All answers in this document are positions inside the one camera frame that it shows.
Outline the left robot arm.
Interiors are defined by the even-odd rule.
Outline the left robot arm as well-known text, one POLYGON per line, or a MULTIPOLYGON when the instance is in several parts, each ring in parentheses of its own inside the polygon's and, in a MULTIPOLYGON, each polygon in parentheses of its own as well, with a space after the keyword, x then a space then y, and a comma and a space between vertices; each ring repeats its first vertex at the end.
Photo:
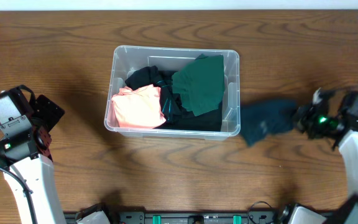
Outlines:
POLYGON ((64 110, 19 85, 0 93, 0 171, 22 223, 65 223, 50 152, 53 127, 64 110))

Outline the dark green garment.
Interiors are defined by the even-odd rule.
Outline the dark green garment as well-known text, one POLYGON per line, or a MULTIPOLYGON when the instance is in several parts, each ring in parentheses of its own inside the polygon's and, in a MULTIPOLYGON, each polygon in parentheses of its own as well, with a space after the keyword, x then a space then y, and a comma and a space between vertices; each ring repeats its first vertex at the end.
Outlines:
POLYGON ((174 93, 181 106, 195 116, 216 110, 223 100, 224 57, 199 55, 172 76, 174 93))

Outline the large black garment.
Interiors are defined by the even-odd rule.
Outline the large black garment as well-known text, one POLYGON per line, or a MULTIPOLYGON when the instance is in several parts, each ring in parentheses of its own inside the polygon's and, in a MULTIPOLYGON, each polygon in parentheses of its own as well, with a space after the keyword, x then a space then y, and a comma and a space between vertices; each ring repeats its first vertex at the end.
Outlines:
POLYGON ((216 110, 195 116, 192 111, 187 111, 181 106, 181 115, 174 115, 172 123, 165 122, 157 129, 220 132, 223 121, 222 107, 223 103, 220 102, 216 110))

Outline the pink garment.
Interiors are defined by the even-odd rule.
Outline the pink garment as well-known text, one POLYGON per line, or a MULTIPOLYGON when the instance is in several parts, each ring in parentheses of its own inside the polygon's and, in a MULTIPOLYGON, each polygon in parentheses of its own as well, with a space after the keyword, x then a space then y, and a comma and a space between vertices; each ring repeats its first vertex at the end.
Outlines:
POLYGON ((161 88, 153 85, 136 90, 125 86, 111 98, 114 115, 120 128, 152 129, 166 119, 160 105, 161 88))

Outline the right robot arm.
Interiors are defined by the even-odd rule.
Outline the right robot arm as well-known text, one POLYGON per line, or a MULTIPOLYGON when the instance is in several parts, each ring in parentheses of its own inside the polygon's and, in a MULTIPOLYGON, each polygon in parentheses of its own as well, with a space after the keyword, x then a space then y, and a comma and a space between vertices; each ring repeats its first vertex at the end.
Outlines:
POLYGON ((314 102, 307 110, 297 112, 298 125, 308 136, 334 140, 344 160, 348 199, 335 211, 319 213, 295 203, 284 207, 275 223, 358 224, 358 100, 343 100, 336 118, 319 112, 321 103, 314 102))

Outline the small black garment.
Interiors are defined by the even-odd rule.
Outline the small black garment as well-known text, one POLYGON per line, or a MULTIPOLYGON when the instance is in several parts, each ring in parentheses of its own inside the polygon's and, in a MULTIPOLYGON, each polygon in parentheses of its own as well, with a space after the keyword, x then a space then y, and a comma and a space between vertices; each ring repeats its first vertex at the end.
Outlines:
POLYGON ((180 95, 172 89, 174 73, 172 70, 159 70, 157 66, 144 67, 135 71, 125 81, 133 90, 147 85, 159 87, 161 112, 170 124, 176 123, 182 115, 180 95))

